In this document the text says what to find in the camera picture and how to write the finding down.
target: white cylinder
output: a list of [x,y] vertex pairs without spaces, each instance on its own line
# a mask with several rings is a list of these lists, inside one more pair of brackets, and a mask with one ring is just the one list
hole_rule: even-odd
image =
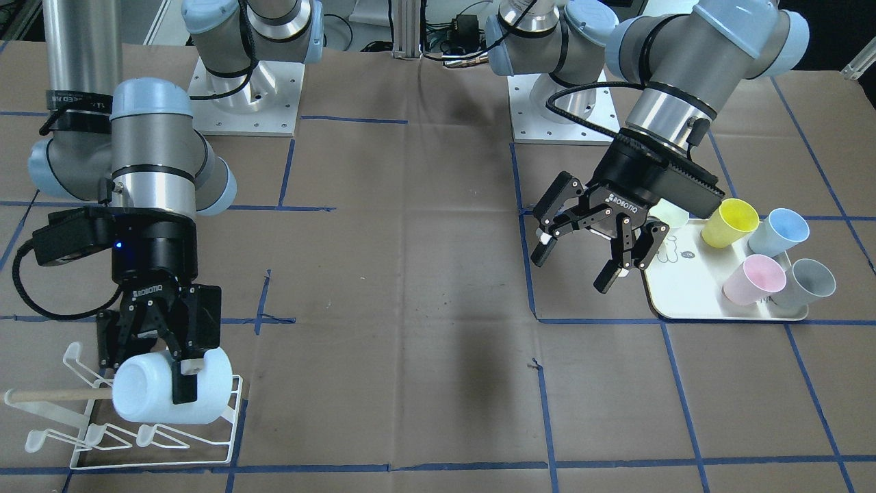
[[205,425],[219,418],[231,397],[231,363],[221,349],[204,354],[198,372],[198,400],[174,404],[167,351],[133,356],[122,363],[113,383],[112,403],[122,418],[136,423]]

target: yellow cup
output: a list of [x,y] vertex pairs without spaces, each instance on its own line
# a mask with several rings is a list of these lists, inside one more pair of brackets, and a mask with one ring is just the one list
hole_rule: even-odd
[[758,212],[746,201],[724,200],[703,228],[703,240],[714,248],[724,248],[758,229]]

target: light blue cup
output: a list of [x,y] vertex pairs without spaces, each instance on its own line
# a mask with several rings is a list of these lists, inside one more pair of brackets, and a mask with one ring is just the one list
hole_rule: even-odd
[[748,238],[748,247],[756,254],[774,257],[808,237],[806,219],[790,209],[776,209]]

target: white mounting plate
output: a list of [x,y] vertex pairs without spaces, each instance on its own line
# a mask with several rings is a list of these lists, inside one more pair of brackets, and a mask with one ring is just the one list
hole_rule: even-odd
[[[765,320],[791,322],[809,315],[809,307],[782,308],[769,298],[755,304],[731,303],[721,290],[724,281],[752,254],[748,237],[726,248],[706,245],[700,232],[705,219],[691,219],[669,231],[657,256],[645,269],[645,286],[651,305],[666,318],[695,320]],[[785,270],[788,254],[774,257]]]
[[[304,65],[286,61],[261,61],[277,78],[278,98],[273,106],[254,113],[229,113],[213,101],[192,101],[194,129],[204,135],[249,135],[260,137],[292,137],[298,120],[298,102]],[[209,94],[207,70],[201,59],[188,84],[190,96]]]
[[[560,124],[544,118],[529,99],[529,93],[540,74],[512,75],[508,77],[508,99],[511,102],[511,127],[514,142],[528,144],[571,144],[579,146],[608,146],[612,139],[578,124]],[[605,72],[598,79],[605,82]],[[587,121],[604,126],[614,132],[620,131],[611,92],[599,89],[597,101]]]

